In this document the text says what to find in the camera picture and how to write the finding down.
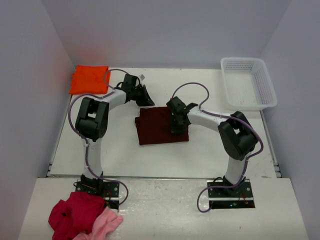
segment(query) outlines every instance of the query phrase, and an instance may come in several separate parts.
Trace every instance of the cable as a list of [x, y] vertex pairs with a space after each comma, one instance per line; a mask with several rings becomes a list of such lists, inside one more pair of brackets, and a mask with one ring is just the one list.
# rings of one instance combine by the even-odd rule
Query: cable
[[119, 88], [120, 85], [122, 86], [122, 83], [123, 83], [123, 81], [118, 82], [118, 84], [115, 86], [115, 88], [117, 89], [117, 88]]
[[[111, 88], [112, 90], [115, 90], [115, 88], [116, 87], [118, 87], [118, 85], [120, 84], [120, 82], [116, 85], [116, 87], [114, 87], [114, 86], [111, 86], [111, 85], [109, 85], [109, 83], [107, 83], [107, 81], [106, 81], [106, 75], [107, 75], [107, 73], [109, 73], [109, 72], [112, 72], [112, 71], [120, 71], [120, 72], [123, 72], [123, 73], [125, 73], [125, 74], [129, 74], [127, 71], [125, 71], [125, 70], [122, 70], [122, 69], [119, 69], [119, 68], [114, 68], [114, 69], [109, 69], [109, 70], [107, 70], [107, 71], [105, 71], [105, 73], [104, 73], [104, 75], [103, 75], [103, 82], [104, 82], [104, 84], [105, 85], [107, 85], [109, 88]], [[137, 76], [137, 78], [138, 78], [138, 86], [139, 85], [141, 85], [141, 81], [140, 81], [140, 78]]]
[[[110, 200], [111, 200], [111, 192], [110, 192], [110, 190], [108, 188], [106, 190], [107, 190], [108, 195], [109, 195], [109, 200], [108, 201], [110, 202]], [[103, 196], [106, 196], [106, 190], [103, 190]]]
[[216, 177], [216, 178], [212, 181], [212, 183], [214, 184], [214, 183], [215, 183], [217, 180], [219, 180], [219, 179], [223, 180], [222, 177], [218, 176], [218, 177]]
[[242, 196], [245, 204], [248, 204], [248, 201], [246, 200], [246, 194], [244, 191], [242, 191]]
[[[122, 69], [114, 68], [114, 69], [110, 69], [110, 70], [108, 70], [108, 71], [106, 71], [106, 72], [104, 73], [103, 80], [105, 80], [105, 75], [106, 75], [108, 72], [111, 72], [111, 71], [120, 71], [120, 72], [124, 72], [124, 73], [128, 74], [126, 71], [124, 71], [124, 70], [122, 70]], [[85, 93], [85, 94], [81, 94], [81, 95], [75, 97], [75, 98], [71, 101], [70, 106], [69, 106], [69, 109], [68, 109], [68, 121], [69, 121], [69, 124], [70, 124], [70, 127], [72, 128], [72, 130], [73, 130], [76, 134], [78, 134], [82, 139], [84, 139], [84, 141], [85, 141], [85, 143], [86, 143], [85, 154], [84, 154], [85, 157], [84, 157], [84, 159], [85, 159], [85, 166], [86, 166], [86, 168], [88, 169], [88, 171], [89, 171], [95, 178], [97, 178], [97, 179], [100, 179], [100, 180], [102, 180], [102, 181], [108, 181], [108, 182], [118, 183], [118, 184], [121, 184], [121, 185], [125, 188], [125, 190], [126, 190], [125, 198], [124, 198], [124, 200], [123, 200], [122, 202], [119, 202], [119, 205], [121, 205], [121, 204], [123, 204], [123, 203], [127, 200], [128, 196], [129, 196], [129, 189], [128, 189], [128, 187], [127, 187], [122, 181], [107, 179], [107, 178], [104, 178], [103, 176], [101, 177], [101, 176], [96, 175], [96, 174], [92, 171], [92, 169], [90, 168], [90, 165], [89, 165], [89, 160], [88, 160], [89, 140], [88, 140], [84, 135], [82, 135], [82, 134], [75, 128], [75, 126], [73, 125], [72, 120], [71, 120], [71, 110], [72, 110], [72, 107], [73, 107], [73, 105], [75, 104], [75, 102], [76, 102], [79, 98], [84, 97], [84, 96], [90, 96], [90, 97], [94, 97], [94, 98], [97, 98], [97, 99], [102, 100], [102, 99], [104, 99], [104, 98], [106, 98], [106, 97], [108, 97], [108, 96], [111, 96], [112, 94], [115, 93], [115, 92], [114, 92], [114, 88], [111, 87], [110, 85], [108, 85], [108, 86], [112, 89], [112, 92], [110, 92], [110, 93], [108, 93], [108, 94], [106, 94], [106, 95], [104, 95], [104, 96], [96, 96], [96, 95], [91, 94], [91, 93]]]
[[207, 191], [207, 190], [209, 190], [209, 189], [233, 189], [233, 188], [236, 188], [236, 187], [242, 182], [243, 177], [245, 176], [245, 173], [246, 173], [246, 170], [247, 170], [247, 167], [248, 167], [248, 160], [249, 160], [250, 158], [252, 158], [252, 157], [260, 154], [260, 153], [264, 150], [264, 143], [262, 142], [262, 139], [260, 138], [260, 136], [258, 135], [258, 133], [252, 128], [252, 126], [250, 126], [250, 125], [249, 125], [248, 123], [246, 123], [245, 121], [243, 121], [243, 120], [241, 120], [241, 119], [239, 119], [239, 118], [233, 117], [233, 116], [216, 114], [216, 113], [212, 113], [212, 112], [209, 112], [209, 111], [206, 111], [206, 110], [201, 109], [202, 105], [209, 99], [210, 93], [209, 93], [208, 88], [207, 88], [205, 85], [203, 85], [203, 84], [201, 84], [201, 83], [199, 83], [199, 82], [187, 82], [187, 83], [185, 83], [185, 84], [182, 84], [181, 86], [179, 86], [179, 87], [173, 92], [171, 98], [173, 98], [173, 97], [175, 96], [176, 92], [177, 92], [180, 88], [182, 88], [182, 87], [184, 87], [184, 86], [186, 86], [186, 85], [190, 85], [190, 84], [199, 85], [199, 86], [203, 87], [203, 88], [205, 89], [205, 91], [206, 91], [206, 94], [207, 94], [206, 98], [199, 104], [199, 110], [200, 110], [202, 113], [208, 114], [208, 115], [210, 115], [210, 116], [214, 116], [214, 117], [217, 117], [217, 118], [232, 119], [232, 120], [234, 120], [234, 121], [238, 121], [239, 123], [241, 123], [242, 125], [244, 125], [246, 128], [248, 128], [248, 129], [254, 134], [254, 136], [256, 137], [256, 139], [257, 139], [257, 140], [259, 141], [259, 143], [260, 143], [260, 149], [259, 149], [259, 151], [255, 152], [255, 153], [252, 153], [251, 155], [247, 156], [247, 157], [244, 159], [245, 163], [244, 163], [243, 171], [242, 171], [241, 177], [240, 177], [240, 179], [239, 179], [239, 181], [238, 181], [237, 183], [235, 183], [234, 185], [231, 185], [231, 186], [222, 186], [222, 185], [208, 186], [208, 187], [204, 188], [204, 189], [199, 193], [199, 195], [198, 195], [198, 197], [197, 197], [197, 200], [196, 200], [196, 207], [198, 208], [199, 212], [201, 212], [201, 213], [207, 213], [207, 212], [209, 212], [209, 211], [211, 210], [211, 207], [209, 207], [209, 208], [206, 209], [206, 210], [201, 210], [201, 209], [200, 209], [200, 207], [199, 207], [199, 200], [200, 200], [201, 195], [202, 195], [205, 191]]

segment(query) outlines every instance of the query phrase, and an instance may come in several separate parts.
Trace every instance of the orange cloth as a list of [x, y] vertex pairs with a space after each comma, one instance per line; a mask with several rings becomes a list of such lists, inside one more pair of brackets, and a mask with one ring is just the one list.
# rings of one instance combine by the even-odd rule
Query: orange cloth
[[[69, 94], [106, 94], [108, 86], [104, 83], [104, 74], [108, 69], [108, 66], [76, 66]], [[109, 83], [110, 72], [105, 78]]]

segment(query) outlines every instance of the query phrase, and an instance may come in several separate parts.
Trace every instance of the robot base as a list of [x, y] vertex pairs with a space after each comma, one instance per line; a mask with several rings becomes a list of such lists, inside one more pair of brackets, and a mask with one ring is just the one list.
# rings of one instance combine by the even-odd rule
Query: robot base
[[[228, 186], [223, 180], [208, 181], [207, 186]], [[254, 196], [250, 181], [245, 179], [235, 188], [212, 188], [208, 190], [211, 209], [252, 209], [255, 208]]]
[[74, 183], [75, 191], [86, 192], [105, 199], [105, 206], [110, 209], [119, 209], [119, 183], [90, 179], [81, 175], [81, 181]]

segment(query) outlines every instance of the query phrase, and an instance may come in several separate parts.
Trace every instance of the folded cloth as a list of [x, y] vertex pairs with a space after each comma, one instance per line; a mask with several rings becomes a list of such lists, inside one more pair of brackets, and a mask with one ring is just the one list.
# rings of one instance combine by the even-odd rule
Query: folded cloth
[[171, 133], [171, 111], [166, 106], [141, 108], [134, 122], [140, 145], [188, 142], [188, 131]]
[[102, 197], [84, 191], [72, 192], [67, 201], [60, 200], [48, 220], [54, 230], [52, 240], [72, 240], [81, 232], [91, 233], [104, 205]]
[[79, 233], [73, 240], [105, 240], [108, 233], [112, 233], [123, 222], [122, 216], [117, 216], [110, 208], [106, 207], [93, 224], [92, 232]]
[[[104, 74], [108, 66], [76, 66], [72, 74], [72, 82], [69, 94], [106, 94], [108, 86], [104, 82]], [[105, 80], [110, 81], [110, 72]]]

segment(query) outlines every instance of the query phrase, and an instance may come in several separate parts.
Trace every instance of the crumpled clothing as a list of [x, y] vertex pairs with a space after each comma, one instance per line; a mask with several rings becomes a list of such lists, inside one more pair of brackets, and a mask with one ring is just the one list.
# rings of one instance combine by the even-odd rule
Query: crumpled clothing
[[101, 196], [72, 192], [67, 201], [60, 200], [51, 211], [48, 222], [54, 230], [52, 240], [72, 240], [81, 232], [91, 233], [104, 206]]
[[106, 207], [97, 217], [90, 234], [79, 233], [73, 240], [105, 240], [108, 233], [112, 233], [123, 222], [122, 216], [117, 216], [110, 208]]

